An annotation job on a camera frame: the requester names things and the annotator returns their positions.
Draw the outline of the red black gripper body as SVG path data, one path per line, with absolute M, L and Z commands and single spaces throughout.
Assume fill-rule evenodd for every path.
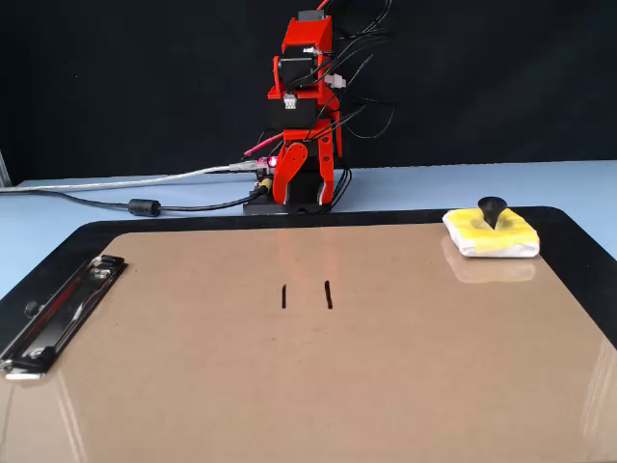
M 283 94 L 272 89 L 268 95 L 271 103 L 273 126 L 278 131 L 279 147 L 269 156 L 274 169 L 278 157 L 294 142 L 301 142 L 308 149 L 308 158 L 300 172 L 319 174 L 317 139 L 331 135 L 334 148 L 334 168 L 337 160 L 337 96 L 327 87 L 302 90 L 297 94 Z

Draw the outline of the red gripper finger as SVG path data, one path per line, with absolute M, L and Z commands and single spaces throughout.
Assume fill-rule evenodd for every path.
M 334 148 L 331 135 L 317 139 L 317 158 L 321 176 L 317 199 L 320 205 L 326 205 L 332 201 L 334 194 Z
M 301 142 L 292 143 L 282 155 L 278 157 L 272 193 L 276 203 L 285 204 L 287 188 L 290 181 L 296 176 L 308 158 L 308 149 Z

